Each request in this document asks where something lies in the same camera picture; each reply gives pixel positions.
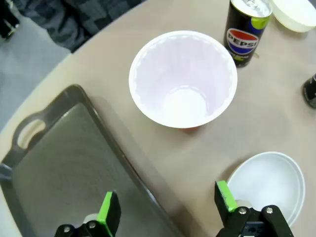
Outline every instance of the round table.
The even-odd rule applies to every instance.
[[[214,181],[227,179],[241,162],[264,151],[283,152],[300,165],[307,192],[292,230],[295,236],[313,235],[316,111],[305,104],[301,85],[316,73],[315,30],[293,33],[272,18],[256,56],[238,69],[232,103],[198,129],[159,125],[130,96],[129,67],[146,42],[175,30],[202,32],[222,42],[228,6],[229,0],[149,0],[129,11],[68,56],[24,101],[0,134],[0,160],[18,123],[75,83],[84,88],[136,171],[186,236],[218,233],[222,223]],[[2,192],[0,220],[0,236],[21,236]]]

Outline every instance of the floor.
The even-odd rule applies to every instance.
[[[316,6],[316,0],[310,0]],[[9,42],[0,41],[0,131],[37,84],[68,54],[47,32],[14,10],[21,21]]]

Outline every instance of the soda can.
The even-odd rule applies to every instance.
[[[272,13],[269,0],[231,0],[224,46],[237,67],[252,58]]]
[[[306,102],[316,109],[316,74],[303,84],[303,95]]]

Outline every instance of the bowl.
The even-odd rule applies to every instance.
[[[316,9],[308,0],[273,0],[276,19],[295,32],[307,32],[316,26]]]
[[[236,200],[261,211],[267,205],[280,208],[289,226],[298,218],[305,199],[305,181],[298,164],[279,152],[265,152],[241,164],[227,181]]]

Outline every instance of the pepsi logo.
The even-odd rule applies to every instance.
[[[259,38],[248,32],[235,28],[227,31],[227,43],[235,53],[248,54],[257,47],[258,42]]]

